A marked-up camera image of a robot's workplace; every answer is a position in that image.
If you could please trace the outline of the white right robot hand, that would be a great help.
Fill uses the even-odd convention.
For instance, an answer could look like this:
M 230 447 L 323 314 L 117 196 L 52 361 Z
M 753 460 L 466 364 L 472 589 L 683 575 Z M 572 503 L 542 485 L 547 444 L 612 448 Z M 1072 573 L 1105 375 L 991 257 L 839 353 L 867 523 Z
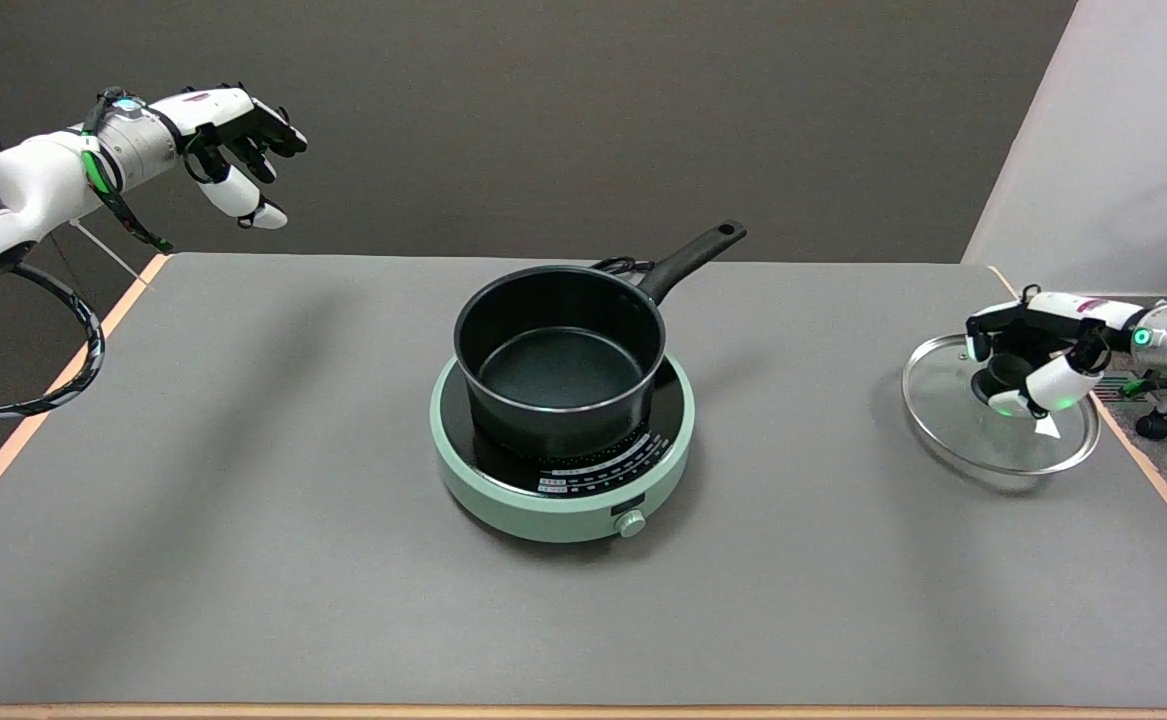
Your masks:
M 967 316 L 967 357 L 981 364 L 970 386 L 1002 415 L 1043 420 L 1072 407 L 1103 379 L 1114 354 L 1147 347 L 1145 307 L 1076 293 L 1023 288 L 1016 301 Z

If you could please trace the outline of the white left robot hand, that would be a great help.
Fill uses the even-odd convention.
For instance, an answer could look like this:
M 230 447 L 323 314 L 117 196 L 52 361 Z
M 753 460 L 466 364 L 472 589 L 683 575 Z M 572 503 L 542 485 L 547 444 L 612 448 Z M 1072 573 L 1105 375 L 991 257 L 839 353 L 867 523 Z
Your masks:
M 307 137 L 284 109 L 271 109 L 242 85 L 221 85 L 187 88 L 147 110 L 170 131 L 186 173 L 214 208 L 239 228 L 286 228 L 289 217 L 259 187 L 277 182 L 271 155 L 308 151 Z

